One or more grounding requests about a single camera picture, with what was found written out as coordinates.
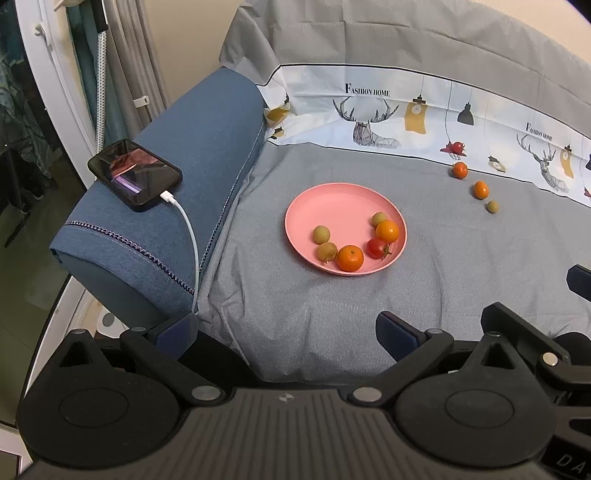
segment small round fruit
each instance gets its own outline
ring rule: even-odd
[[[372,238],[367,244],[367,252],[371,258],[384,259],[386,255],[391,255],[390,244],[384,242],[381,238]]]
[[[456,162],[452,168],[453,176],[457,179],[465,179],[468,176],[468,166],[462,162]]]
[[[388,220],[388,216],[384,212],[378,212],[373,217],[371,217],[371,224],[376,227],[384,220]]]
[[[319,225],[314,228],[314,232],[312,233],[312,240],[315,244],[322,245],[330,240],[330,230],[328,230],[324,225]]]
[[[454,152],[456,155],[464,153],[464,148],[465,145],[462,142],[454,142],[452,144],[452,152]]]
[[[336,262],[341,270],[346,272],[357,272],[363,265],[363,252],[359,247],[346,245],[339,250]]]
[[[488,185],[484,183],[482,180],[478,180],[474,184],[474,197],[476,197],[479,200],[484,200],[486,197],[488,197],[488,194]]]
[[[376,227],[375,235],[384,240],[384,242],[395,242],[398,240],[398,225],[392,220],[384,220]]]
[[[316,256],[321,262],[332,262],[336,258],[339,249],[331,242],[325,242],[316,249]]]
[[[486,209],[491,213],[496,213],[499,211],[499,203],[491,200],[486,204]]]

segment pink plate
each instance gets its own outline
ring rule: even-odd
[[[375,260],[367,253],[367,241],[375,236],[371,217],[384,212],[398,225],[398,240],[391,245],[392,255]],[[336,261],[324,263],[316,258],[312,232],[317,225],[330,230],[330,241],[337,248],[357,245],[363,250],[363,265],[357,272],[344,272]],[[351,183],[325,183],[300,193],[285,214],[285,232],[295,250],[321,270],[337,275],[367,275],[393,264],[406,247],[406,223],[398,209],[378,192]]]

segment white wall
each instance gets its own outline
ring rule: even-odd
[[[521,20],[591,63],[591,25],[567,0],[473,1]],[[219,67],[220,48],[240,2],[143,0],[170,102]]]
[[[241,0],[143,0],[152,51],[170,103],[219,67]]]

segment blue sofa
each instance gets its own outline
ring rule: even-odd
[[[183,171],[173,193],[195,230],[207,268],[228,207],[264,141],[264,101],[248,79],[222,68],[187,92],[135,139]],[[99,182],[89,188],[51,250],[129,327],[148,329],[191,306],[193,251],[167,203],[133,212]]]

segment tomato stem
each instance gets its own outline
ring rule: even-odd
[[[386,258],[388,255],[392,255],[392,252],[390,251],[390,245],[392,244],[388,244],[386,248],[384,248],[384,256],[382,257],[382,260]]]

